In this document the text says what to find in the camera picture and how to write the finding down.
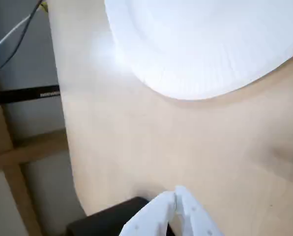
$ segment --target white paper plate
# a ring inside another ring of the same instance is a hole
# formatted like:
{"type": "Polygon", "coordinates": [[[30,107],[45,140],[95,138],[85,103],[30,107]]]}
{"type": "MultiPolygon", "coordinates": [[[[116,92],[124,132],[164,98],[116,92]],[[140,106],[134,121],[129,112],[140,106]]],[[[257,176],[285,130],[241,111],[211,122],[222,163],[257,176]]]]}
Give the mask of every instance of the white paper plate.
{"type": "Polygon", "coordinates": [[[172,98],[241,88],[293,56],[293,0],[105,0],[136,76],[172,98]]]}

